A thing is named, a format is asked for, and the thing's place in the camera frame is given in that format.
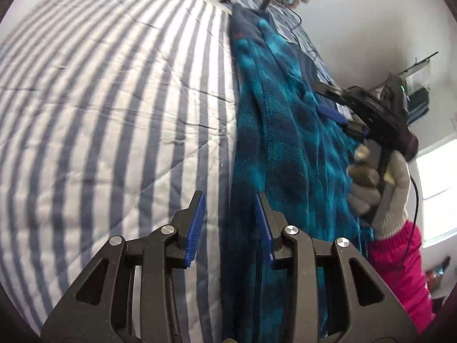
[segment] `fleece blanket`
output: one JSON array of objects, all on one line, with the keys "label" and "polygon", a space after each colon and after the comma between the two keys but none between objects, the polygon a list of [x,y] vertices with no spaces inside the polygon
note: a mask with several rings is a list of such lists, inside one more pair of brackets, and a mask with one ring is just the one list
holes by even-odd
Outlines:
[{"label": "fleece blanket", "polygon": [[[273,210],[311,237],[343,236],[363,251],[370,234],[346,202],[346,167],[356,142],[316,112],[306,74],[267,14],[238,5],[232,12],[229,36],[240,101],[231,216],[221,235],[224,335],[273,343],[280,333],[285,273],[269,269],[260,256],[254,195],[265,192]],[[325,326],[323,278],[319,313]]]}]

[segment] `blue gripper pad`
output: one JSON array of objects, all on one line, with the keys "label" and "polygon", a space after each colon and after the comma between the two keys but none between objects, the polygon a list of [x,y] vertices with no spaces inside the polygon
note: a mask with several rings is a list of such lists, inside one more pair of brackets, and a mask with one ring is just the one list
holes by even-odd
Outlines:
[{"label": "blue gripper pad", "polygon": [[266,219],[263,205],[260,201],[259,194],[254,197],[254,215],[257,229],[259,230],[260,243],[262,250],[270,265],[273,263],[273,237],[271,235],[270,226]]},{"label": "blue gripper pad", "polygon": [[187,232],[187,247],[186,254],[184,254],[184,265],[190,267],[192,261],[195,259],[195,253],[197,252],[198,240],[200,239],[200,233],[202,232],[203,221],[205,219],[206,212],[206,197],[202,192],[197,203],[197,207],[192,216],[191,225]]}]

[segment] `striped bedding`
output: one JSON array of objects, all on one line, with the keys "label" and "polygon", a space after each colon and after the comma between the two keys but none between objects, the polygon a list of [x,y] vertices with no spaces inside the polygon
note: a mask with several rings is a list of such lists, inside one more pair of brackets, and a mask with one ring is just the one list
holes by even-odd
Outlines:
[{"label": "striped bedding", "polygon": [[[296,24],[272,13],[279,30]],[[196,261],[174,274],[177,309],[183,342],[221,341],[237,100],[228,23],[209,0],[44,0],[2,43],[0,283],[36,332],[110,236],[146,236],[202,190],[207,221]],[[140,335],[138,308],[133,326]]]}]

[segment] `white knit glove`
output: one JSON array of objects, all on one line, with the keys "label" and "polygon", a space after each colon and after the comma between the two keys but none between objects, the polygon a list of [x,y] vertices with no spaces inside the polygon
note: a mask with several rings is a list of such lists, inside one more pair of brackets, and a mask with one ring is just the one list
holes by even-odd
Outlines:
[{"label": "white knit glove", "polygon": [[[368,148],[360,145],[355,153],[357,163],[347,168],[347,173],[353,180],[347,201],[359,216],[368,213],[371,206],[377,206],[381,200],[381,195],[376,188],[379,184],[378,172],[365,162],[368,154]],[[385,217],[371,224],[377,240],[396,235],[408,218],[406,202],[410,192],[410,173],[408,164],[398,151],[390,155],[387,172],[395,182],[395,190]]]}]

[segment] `black handheld tool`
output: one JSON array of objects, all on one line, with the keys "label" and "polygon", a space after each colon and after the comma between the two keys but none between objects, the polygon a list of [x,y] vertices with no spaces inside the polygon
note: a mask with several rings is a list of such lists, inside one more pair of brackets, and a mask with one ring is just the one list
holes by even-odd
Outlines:
[{"label": "black handheld tool", "polygon": [[[255,219],[265,258],[287,269],[288,295],[280,343],[413,342],[410,317],[368,261],[345,238],[312,239],[255,196]],[[319,338],[316,267],[323,268],[328,336]]]},{"label": "black handheld tool", "polygon": [[325,83],[313,84],[316,93],[333,100],[341,105],[348,106],[369,129],[368,138],[375,141],[381,150],[375,151],[374,143],[369,145],[371,155],[380,156],[378,161],[372,161],[373,167],[378,170],[381,193],[379,206],[373,208],[364,218],[369,224],[375,219],[384,217],[394,193],[394,184],[383,178],[387,170],[390,154],[399,151],[407,162],[417,154],[419,141],[408,129],[408,111],[406,94],[402,89],[401,78],[390,74],[388,81],[377,99],[360,86],[352,86],[340,91]]},{"label": "black handheld tool", "polygon": [[[41,331],[46,343],[181,343],[172,269],[195,258],[206,211],[196,191],[189,208],[149,236],[111,237],[53,309]],[[142,266],[141,339],[132,335],[135,266]]]}]

